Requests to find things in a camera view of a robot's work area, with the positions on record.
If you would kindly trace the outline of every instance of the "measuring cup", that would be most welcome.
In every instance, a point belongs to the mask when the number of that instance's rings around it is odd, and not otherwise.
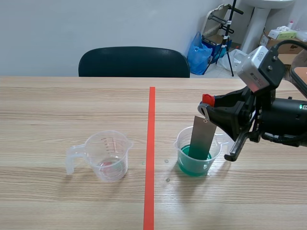
[[[73,159],[83,157],[93,171],[103,181],[113,182],[122,178],[128,170],[128,151],[133,143],[125,135],[116,131],[96,133],[66,152],[66,172],[74,171]]]
[[[233,140],[225,133],[214,134],[213,141],[209,150],[208,158],[206,160],[197,160],[189,157],[189,145],[191,142],[193,127],[183,129],[174,143],[177,149],[177,161],[180,169],[190,176],[207,175],[212,163],[217,156],[224,151],[230,151],[233,146]]]

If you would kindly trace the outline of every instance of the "chair backrest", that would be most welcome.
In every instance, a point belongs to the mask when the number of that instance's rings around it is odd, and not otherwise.
[[[189,64],[179,52],[152,47],[107,47],[88,51],[79,63],[80,77],[189,78]]]

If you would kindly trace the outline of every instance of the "sink pedestal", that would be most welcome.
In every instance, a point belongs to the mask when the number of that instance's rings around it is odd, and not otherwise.
[[[257,48],[270,10],[271,9],[255,7],[254,14],[248,25],[248,30],[245,34],[241,47],[241,50],[244,53],[249,54],[251,51]]]

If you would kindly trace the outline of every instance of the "tripod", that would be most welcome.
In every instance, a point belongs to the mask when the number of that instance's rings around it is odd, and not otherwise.
[[[230,16],[229,16],[229,20],[226,21],[226,24],[227,24],[227,27],[226,27],[226,32],[225,32],[225,35],[224,35],[224,38],[223,38],[223,41],[222,41],[222,45],[220,46],[218,52],[216,52],[215,56],[212,58],[212,60],[210,61],[210,63],[208,64],[206,70],[204,71],[203,74],[205,74],[205,72],[207,71],[207,69],[209,68],[209,66],[213,63],[213,60],[216,58],[216,56],[218,55],[218,58],[216,60],[216,63],[217,64],[217,61],[218,59],[220,58],[220,55],[221,55],[221,52],[222,52],[222,49],[223,48],[226,48],[226,53],[227,53],[227,56],[228,56],[228,61],[229,61],[229,65],[230,65],[230,69],[231,69],[231,74],[232,76],[234,76],[234,72],[232,70],[232,66],[231,66],[231,61],[230,61],[230,57],[229,57],[229,33],[231,31],[230,29],[230,25],[231,25],[231,22],[232,22],[232,17],[234,15],[234,12],[237,12],[239,14],[243,14],[242,11],[238,10],[235,8],[236,6],[236,0],[234,0],[233,2],[233,5],[229,5],[229,8],[231,9],[231,12],[230,12]],[[216,22],[223,22],[224,20],[223,19],[220,19],[216,16],[213,16],[211,17],[212,20],[215,20]],[[221,27],[220,28],[225,28],[224,26],[224,23],[221,23]]]

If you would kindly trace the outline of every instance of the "red cap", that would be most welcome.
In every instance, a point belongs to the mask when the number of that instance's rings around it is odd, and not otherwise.
[[[211,96],[209,94],[203,94],[202,95],[202,103],[208,104],[211,107],[214,107],[214,103],[215,103],[215,97]]]

